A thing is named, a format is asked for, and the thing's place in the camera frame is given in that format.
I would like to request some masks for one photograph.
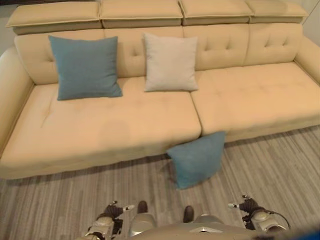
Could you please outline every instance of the wall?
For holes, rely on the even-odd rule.
[[[320,0],[289,0],[300,4],[309,16],[303,21],[303,32],[320,47]]]
[[[7,48],[14,45],[16,34],[12,30],[12,28],[7,28],[6,24],[10,15],[14,12],[16,7],[17,5],[0,6],[0,55]]]
[[[303,23],[303,32],[320,47],[320,1]]]

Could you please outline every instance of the floor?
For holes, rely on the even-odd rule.
[[[159,226],[180,222],[184,207],[243,227],[227,204],[243,193],[285,215],[294,228],[320,223],[320,126],[225,145],[221,170],[209,180],[177,190],[166,156],[114,165],[0,180],[0,239],[73,240],[84,234],[113,200],[146,200]],[[123,215],[122,236],[134,212]]]

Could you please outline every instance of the sofa armrest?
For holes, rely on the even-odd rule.
[[[320,47],[304,36],[294,60],[320,84]]]
[[[0,56],[0,157],[33,88],[15,47]]]

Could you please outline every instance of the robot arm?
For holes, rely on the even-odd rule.
[[[129,205],[122,208],[117,207],[116,203],[117,201],[113,201],[109,204],[89,227],[87,234],[76,240],[111,240],[115,235],[120,234],[123,220],[118,217],[135,206]]]

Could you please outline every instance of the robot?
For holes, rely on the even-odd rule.
[[[157,227],[157,223],[148,213],[148,205],[141,201],[137,208],[137,215],[130,224],[129,240],[273,240],[274,235],[290,229],[287,219],[280,213],[267,210],[248,195],[243,195],[241,204],[229,203],[229,208],[237,208],[247,213],[242,218],[245,228],[225,225],[219,218],[213,215],[200,215],[194,220],[192,206],[184,210],[183,223]],[[100,214],[88,233],[76,240],[112,240],[121,232],[123,221],[118,217],[135,206],[117,207],[117,201],[109,204]],[[285,219],[287,226],[280,225],[274,215],[280,215]]]

